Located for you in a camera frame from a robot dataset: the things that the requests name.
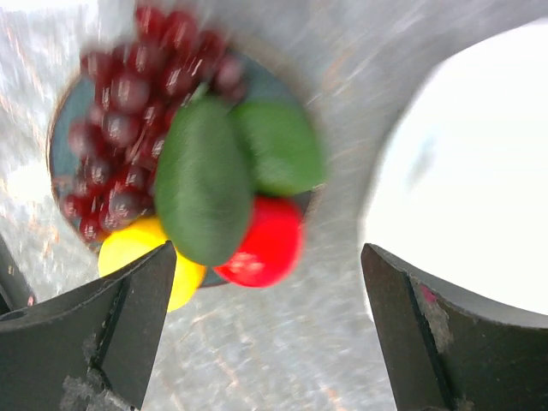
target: red fruit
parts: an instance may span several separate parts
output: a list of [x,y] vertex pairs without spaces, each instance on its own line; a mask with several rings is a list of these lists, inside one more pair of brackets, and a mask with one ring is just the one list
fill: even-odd
[[211,80],[226,48],[226,42],[218,32],[205,30],[200,34],[200,46],[196,55],[200,60],[198,75],[202,80]]
[[294,268],[303,242],[302,215],[287,199],[256,197],[249,231],[230,260],[215,267],[226,280],[245,287],[268,287]]
[[164,117],[164,127],[166,130],[169,130],[171,127],[171,123],[173,122],[173,119],[175,118],[175,114],[177,114],[177,111],[184,106],[184,104],[187,102],[188,97],[186,98],[179,98],[174,103],[171,103],[168,106],[167,111],[165,111],[165,117]]
[[119,170],[126,164],[126,149],[125,148],[111,148],[108,156],[114,170]]
[[154,196],[154,182],[156,181],[156,169],[152,170],[151,174],[148,176],[148,181],[146,182],[146,192],[151,197]]
[[110,98],[121,113],[141,113],[150,95],[150,84],[135,74],[123,72],[112,80]]
[[134,190],[121,190],[113,193],[109,200],[109,214],[121,220],[135,220],[152,206],[148,194]]
[[194,92],[200,81],[198,63],[194,56],[186,59],[175,58],[169,62],[160,77],[162,93],[169,98],[178,98]]
[[104,51],[89,51],[80,57],[81,73],[97,83],[108,83],[112,69],[112,55]]
[[137,151],[137,163],[149,170],[156,169],[158,158],[164,148],[164,142],[165,134],[148,134]]
[[100,128],[85,120],[77,120],[70,125],[67,142],[77,158],[97,157],[106,148]]
[[153,6],[139,6],[134,18],[143,39],[159,41],[164,32],[165,15]]
[[204,30],[200,33],[199,51],[207,51],[212,57],[219,59],[226,51],[226,41],[223,35],[215,30]]
[[99,194],[100,188],[93,186],[86,177],[84,176],[84,171],[81,170],[79,173],[74,176],[72,183],[73,194],[77,197],[92,199]]
[[100,242],[104,240],[108,232],[101,228],[99,223],[99,211],[94,211],[80,221],[80,233],[86,242]]
[[166,53],[152,43],[135,43],[129,51],[126,66],[132,72],[149,78],[162,69],[166,57]]
[[69,194],[60,200],[61,212],[66,218],[84,217],[92,212],[92,200]]
[[119,45],[112,49],[112,60],[115,62],[117,69],[123,69],[126,61],[129,58],[129,52],[133,47],[133,40],[123,40]]
[[103,136],[114,147],[125,148],[130,146],[139,137],[139,131],[140,122],[135,117],[113,112],[104,116]]
[[182,53],[191,53],[196,46],[197,38],[198,25],[189,13],[176,10],[165,19],[161,41],[163,47]]
[[146,191],[150,171],[137,164],[128,164],[114,177],[116,191],[132,188],[136,191]]
[[119,229],[125,229],[128,227],[134,220],[130,219],[120,219],[113,217],[109,212],[109,201],[106,200],[101,205],[99,209],[99,225],[101,229],[107,232],[118,231]]
[[226,54],[219,61],[213,85],[220,93],[230,92],[241,83],[242,77],[243,65],[240,60]]
[[83,166],[83,175],[91,188],[102,188],[115,172],[111,158],[89,158]]
[[151,101],[143,111],[143,127],[160,129],[164,125],[164,113],[165,104],[162,100]]
[[104,111],[108,111],[112,108],[110,99],[110,83],[107,86],[100,84],[95,85],[94,103],[101,107]]
[[93,102],[89,106],[89,109],[87,109],[86,118],[92,125],[96,127],[102,127],[105,114],[106,111],[103,109],[103,107],[100,104]]
[[116,177],[112,177],[104,187],[104,201],[103,205],[107,204],[112,196],[116,194],[118,191],[122,190],[123,186],[122,184],[116,179]]
[[154,201],[152,200],[152,197],[149,197],[150,201],[149,204],[150,207],[146,207],[145,210],[140,214],[141,217],[150,217],[156,214],[156,209],[154,208]]

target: red tomato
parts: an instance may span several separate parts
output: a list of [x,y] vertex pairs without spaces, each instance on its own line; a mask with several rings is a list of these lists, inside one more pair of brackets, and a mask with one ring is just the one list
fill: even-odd
[[255,197],[243,243],[215,272],[244,287],[269,287],[295,267],[302,242],[302,215],[292,201]]

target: green avocado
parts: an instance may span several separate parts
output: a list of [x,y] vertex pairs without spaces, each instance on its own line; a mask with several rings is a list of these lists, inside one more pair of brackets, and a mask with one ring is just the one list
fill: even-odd
[[255,189],[291,196],[325,181],[325,160],[303,110],[277,101],[250,100],[230,112],[247,150]]
[[253,180],[228,109],[203,97],[180,109],[158,160],[154,203],[168,238],[186,258],[225,263],[247,232]]

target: dark plate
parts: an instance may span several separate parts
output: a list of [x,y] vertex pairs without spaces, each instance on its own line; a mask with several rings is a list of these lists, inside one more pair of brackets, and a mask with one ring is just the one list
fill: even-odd
[[[246,68],[248,99],[282,99],[291,104],[299,104],[297,98],[289,88],[269,70],[237,51],[234,51],[234,53],[243,61]],[[51,133],[49,153],[49,167],[52,180],[57,179],[58,177],[73,175],[78,166],[78,159],[72,154],[67,145],[66,135],[70,123],[74,119],[86,115],[87,109],[93,100],[93,94],[93,84],[87,79],[78,78],[71,86],[68,95],[63,101],[62,107],[60,107],[58,111],[57,120],[54,123]],[[52,187],[56,200],[66,194],[66,189],[64,189],[63,186],[52,184]],[[308,210],[312,197],[313,192],[295,196],[295,201],[302,209],[303,214]],[[70,224],[75,230],[78,230],[78,221],[70,221]],[[98,250],[98,247],[95,246],[99,246],[99,244],[93,246],[94,249]],[[213,287],[225,283],[225,280],[215,274],[211,268],[208,268],[204,281],[200,287]]]

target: yellow fruit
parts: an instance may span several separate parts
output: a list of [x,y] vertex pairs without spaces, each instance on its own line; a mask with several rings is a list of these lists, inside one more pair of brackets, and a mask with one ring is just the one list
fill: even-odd
[[[168,238],[157,217],[140,218],[126,229],[112,233],[104,241],[99,251],[99,275],[108,276],[166,241]],[[205,274],[206,268],[203,265],[198,265],[177,252],[168,313],[190,300]]]

